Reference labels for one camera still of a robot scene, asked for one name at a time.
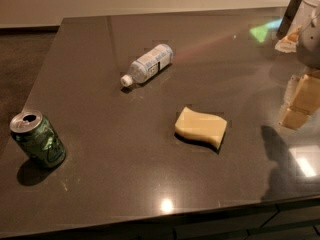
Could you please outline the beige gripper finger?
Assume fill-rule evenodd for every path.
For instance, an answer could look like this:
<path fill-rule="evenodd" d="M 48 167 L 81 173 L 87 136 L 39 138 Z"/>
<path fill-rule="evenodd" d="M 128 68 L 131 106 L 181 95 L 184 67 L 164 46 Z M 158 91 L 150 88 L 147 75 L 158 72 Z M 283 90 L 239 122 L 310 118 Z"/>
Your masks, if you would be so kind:
<path fill-rule="evenodd" d="M 291 107 L 280 109 L 279 123 L 286 128 L 296 130 L 301 128 L 310 118 L 308 113 Z"/>

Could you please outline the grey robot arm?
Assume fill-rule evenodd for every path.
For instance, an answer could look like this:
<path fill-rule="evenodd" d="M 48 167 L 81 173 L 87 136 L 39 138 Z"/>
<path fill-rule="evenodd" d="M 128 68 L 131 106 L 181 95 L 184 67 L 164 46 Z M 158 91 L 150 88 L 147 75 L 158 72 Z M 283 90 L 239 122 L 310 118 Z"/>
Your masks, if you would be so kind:
<path fill-rule="evenodd" d="M 305 69 L 288 82 L 279 124 L 296 130 L 320 108 L 320 0 L 302 0 L 296 10 L 288 7 L 286 14 L 293 16 L 294 28 L 275 49 L 295 52 Z"/>

